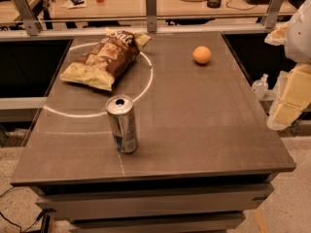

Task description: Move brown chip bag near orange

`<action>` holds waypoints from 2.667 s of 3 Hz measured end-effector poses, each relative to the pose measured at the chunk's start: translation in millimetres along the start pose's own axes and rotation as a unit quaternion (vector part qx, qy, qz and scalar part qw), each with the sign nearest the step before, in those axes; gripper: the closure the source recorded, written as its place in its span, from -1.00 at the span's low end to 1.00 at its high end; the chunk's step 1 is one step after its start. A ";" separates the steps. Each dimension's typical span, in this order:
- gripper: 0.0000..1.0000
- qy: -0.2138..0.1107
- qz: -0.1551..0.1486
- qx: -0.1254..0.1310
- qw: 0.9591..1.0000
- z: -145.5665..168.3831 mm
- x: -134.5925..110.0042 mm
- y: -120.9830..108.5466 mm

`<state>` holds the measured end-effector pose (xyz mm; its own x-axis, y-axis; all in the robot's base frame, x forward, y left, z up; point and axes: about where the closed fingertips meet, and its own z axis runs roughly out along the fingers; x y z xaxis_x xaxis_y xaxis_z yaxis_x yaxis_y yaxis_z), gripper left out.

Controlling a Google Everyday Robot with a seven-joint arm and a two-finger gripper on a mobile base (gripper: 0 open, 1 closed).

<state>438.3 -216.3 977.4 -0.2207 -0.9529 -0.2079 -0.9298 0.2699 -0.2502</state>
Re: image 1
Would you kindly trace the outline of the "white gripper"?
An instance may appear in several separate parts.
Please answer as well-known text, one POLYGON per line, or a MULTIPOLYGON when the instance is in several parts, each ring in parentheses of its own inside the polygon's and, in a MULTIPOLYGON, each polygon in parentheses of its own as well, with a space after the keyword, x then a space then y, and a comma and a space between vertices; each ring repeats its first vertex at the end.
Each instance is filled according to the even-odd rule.
POLYGON ((272 130, 289 127, 311 104, 311 0, 304 3, 291 17, 264 39, 268 45, 283 46, 288 59, 298 63, 289 73, 279 76, 281 94, 269 111, 266 125, 272 130))

